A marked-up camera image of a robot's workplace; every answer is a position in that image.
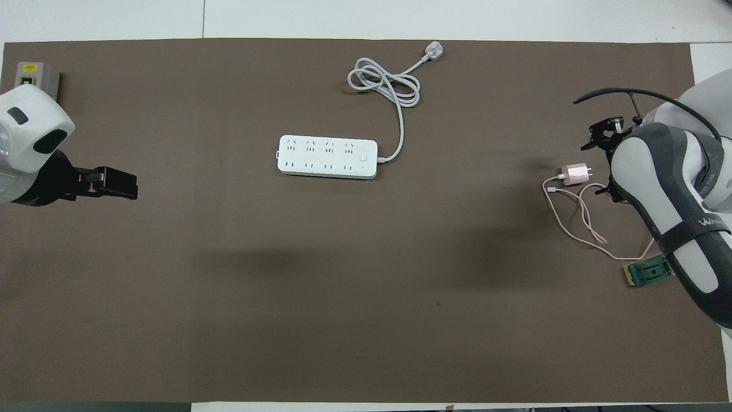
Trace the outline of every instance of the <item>white table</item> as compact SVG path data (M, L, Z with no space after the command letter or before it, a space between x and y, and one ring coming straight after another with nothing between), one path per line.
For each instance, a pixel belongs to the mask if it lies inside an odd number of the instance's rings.
M0 51L6 42L199 37L692 43L694 78L699 82L732 67L732 6L723 0L0 2ZM728 390L732 394L732 341L724 334L722 337ZM207 412L396 411L446 406L228 402L194 404L193 409ZM456 409L510 407L517 405L455 405Z

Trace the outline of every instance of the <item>white power cord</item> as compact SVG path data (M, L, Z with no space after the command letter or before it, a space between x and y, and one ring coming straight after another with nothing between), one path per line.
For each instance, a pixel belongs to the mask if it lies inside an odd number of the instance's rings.
M551 208L552 213L554 213L554 218L556 219L556 223L559 225L559 227L562 230L564 230L564 233L566 233L567 236L569 236L570 238L572 238L578 242L582 242L582 243L585 243L586 245L590 245L593 248L600 250L601 252L603 252L604 254L607 254L609 257L611 257L615 260L641 260L646 256L646 254L648 253L648 250L651 248L651 245L654 242L653 239L651 239L648 246L646 246L646 250L644 250L643 254L640 255L639 257L617 257L614 254L610 253L607 249L605 249L601 246L598 246L592 242L588 242L587 240L580 239L577 236L574 236L566 227L564 227L564 225L561 222L561 219L559 218L559 214L557 214L556 209L554 208L554 204L551 201L551 197L549 197L549 193L559 192L561 194L572 197L574 200L576 200L577 204L580 206L580 211L582 213L582 222L584 223L585 227L590 232L592 237L597 242L600 242L603 244L608 243L608 241L603 236L601 236L600 233L597 233L597 231L595 231L595 229L592 228L592 220L590 218L589 209L587 208L587 204L585 203L585 201L582 199L582 195L585 193L585 190L587 188L590 188L593 186L604 188L605 185L601 185L600 183L590 183L590 184L586 185L585 187L583 187L582 190L580 190L580 193L578 195L572 193L571 191L564 190L562 188L551 188L551 187L548 188L547 187L547 183L549 183L550 181L560 180L563 178L564 178L564 176L562 174L559 174L557 176L553 176L553 177L548 178L547 180L544 180L544 182L542 183L542 191L544 192L544 196L547 199L547 203L549 203L549 207Z
M379 63L367 57L362 57L356 60L354 69L348 73L348 85L353 89L359 92L374 90L397 105L397 113L399 114L399 145L388 158L377 158L376 161L378 163L386 163L392 160L402 150L402 144L404 143L402 107L414 107L419 102L419 80L409 73L427 60L437 60L437 58L442 56L442 52L442 45L439 42L430 43L425 49L425 55L414 66L399 74L389 73ZM361 85L353 83L352 78L354 76L361 82ZM394 90L392 83L404 86L411 91L409 93L399 93Z

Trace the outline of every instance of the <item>white power strip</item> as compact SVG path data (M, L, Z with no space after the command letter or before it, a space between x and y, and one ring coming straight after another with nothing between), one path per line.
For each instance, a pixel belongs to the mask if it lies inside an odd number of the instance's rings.
M284 174L373 179L378 145L373 140L338 137L280 137L277 168Z

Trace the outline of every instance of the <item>green object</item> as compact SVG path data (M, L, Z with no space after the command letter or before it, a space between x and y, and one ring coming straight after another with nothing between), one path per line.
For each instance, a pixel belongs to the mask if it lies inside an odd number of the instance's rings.
M671 266L662 255L650 257L630 265L623 266L630 286L643 286L666 279L671 275Z

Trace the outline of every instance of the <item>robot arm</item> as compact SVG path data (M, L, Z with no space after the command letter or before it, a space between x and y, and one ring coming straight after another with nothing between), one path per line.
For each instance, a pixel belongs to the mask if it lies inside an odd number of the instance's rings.
M58 146L74 123L31 84L0 95L0 205L43 206L77 196L137 199L137 177L111 167L71 165Z
M729 85L732 70L722 77ZM709 102L728 94L725 87L699 86ZM692 88L687 95L698 93ZM689 100L687 95L680 100ZM695 105L705 115L719 110L711 106ZM732 336L732 215L726 213L732 209L732 140L715 139L705 125L680 112L663 105L634 119L639 127L625 132L620 127L611 137L603 133L610 128L597 130L599 122L590 127L593 137L584 148L606 151L613 200L638 211L694 302ZM604 122L621 125L620 118Z

